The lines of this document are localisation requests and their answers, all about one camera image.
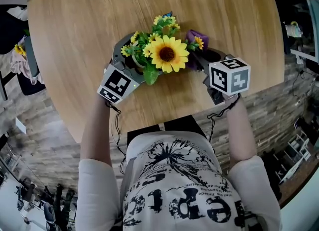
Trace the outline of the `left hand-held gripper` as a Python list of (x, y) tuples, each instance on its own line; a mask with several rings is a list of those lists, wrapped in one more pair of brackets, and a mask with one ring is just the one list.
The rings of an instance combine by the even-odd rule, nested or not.
[(143, 75), (138, 74), (135, 69), (127, 68), (123, 64), (125, 56), (121, 53), (121, 49), (124, 45), (131, 43), (133, 35), (133, 33), (130, 33), (115, 44), (112, 60), (104, 69), (103, 79), (97, 90), (97, 94), (113, 104), (118, 104), (124, 100), (140, 84), (145, 82)]

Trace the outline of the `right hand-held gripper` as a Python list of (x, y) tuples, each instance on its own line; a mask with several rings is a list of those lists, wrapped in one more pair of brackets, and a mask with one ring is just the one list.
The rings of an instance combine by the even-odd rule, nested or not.
[(196, 57), (197, 71), (207, 75), (203, 84), (215, 105), (224, 102), (223, 94), (231, 96), (247, 91), (251, 66), (239, 57), (208, 48), (203, 57)]

